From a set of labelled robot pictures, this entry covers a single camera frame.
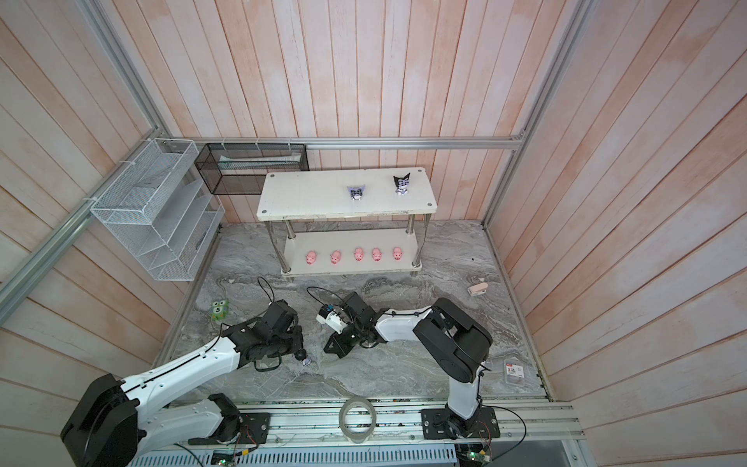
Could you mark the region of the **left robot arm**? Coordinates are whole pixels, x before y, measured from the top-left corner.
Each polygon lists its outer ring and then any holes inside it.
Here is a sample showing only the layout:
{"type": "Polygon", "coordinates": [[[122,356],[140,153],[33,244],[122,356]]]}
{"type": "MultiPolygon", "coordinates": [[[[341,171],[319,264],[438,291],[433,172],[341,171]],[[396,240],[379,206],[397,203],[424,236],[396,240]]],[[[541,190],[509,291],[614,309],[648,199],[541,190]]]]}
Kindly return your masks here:
{"type": "Polygon", "coordinates": [[[171,402],[216,377],[285,355],[307,356],[297,311],[278,300],[161,367],[124,379],[99,377],[60,439],[77,466],[126,466],[144,453],[192,439],[235,443],[247,430],[237,405],[225,394],[177,408],[171,402]]]}

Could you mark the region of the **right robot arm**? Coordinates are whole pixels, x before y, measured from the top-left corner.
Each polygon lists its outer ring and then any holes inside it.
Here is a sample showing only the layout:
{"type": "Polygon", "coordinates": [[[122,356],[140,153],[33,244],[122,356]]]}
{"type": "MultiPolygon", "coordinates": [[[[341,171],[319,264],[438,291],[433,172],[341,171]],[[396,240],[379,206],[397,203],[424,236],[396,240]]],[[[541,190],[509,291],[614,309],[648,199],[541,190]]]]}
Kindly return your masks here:
{"type": "Polygon", "coordinates": [[[439,298],[427,307],[396,311],[370,307],[356,293],[339,305],[323,305],[316,320],[333,330],[324,351],[339,358],[355,346],[420,342],[449,377],[449,398],[441,409],[420,412],[427,440],[498,438],[492,408],[482,404],[480,379],[493,344],[490,332],[455,303],[439,298]]]}

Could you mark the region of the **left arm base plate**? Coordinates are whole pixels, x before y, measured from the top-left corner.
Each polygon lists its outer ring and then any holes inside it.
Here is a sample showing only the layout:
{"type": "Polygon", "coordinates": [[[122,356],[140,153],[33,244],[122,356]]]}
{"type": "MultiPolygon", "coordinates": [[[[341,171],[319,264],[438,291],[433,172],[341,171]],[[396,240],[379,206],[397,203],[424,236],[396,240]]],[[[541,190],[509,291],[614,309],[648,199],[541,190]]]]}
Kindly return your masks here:
{"type": "Polygon", "coordinates": [[[187,441],[190,446],[231,445],[236,442],[263,445],[268,440],[270,413],[241,413],[223,421],[217,431],[207,438],[192,438],[187,441]]]}

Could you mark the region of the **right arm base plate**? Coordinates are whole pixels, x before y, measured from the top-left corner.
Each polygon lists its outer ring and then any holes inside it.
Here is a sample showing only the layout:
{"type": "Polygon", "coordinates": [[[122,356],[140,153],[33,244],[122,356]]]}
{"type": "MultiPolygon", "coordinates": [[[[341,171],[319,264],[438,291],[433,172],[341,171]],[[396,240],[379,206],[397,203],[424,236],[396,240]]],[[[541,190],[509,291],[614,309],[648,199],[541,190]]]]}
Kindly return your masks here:
{"type": "Polygon", "coordinates": [[[472,418],[459,418],[448,408],[424,409],[420,412],[422,433],[426,440],[493,439],[500,428],[492,408],[480,406],[472,418]]]}

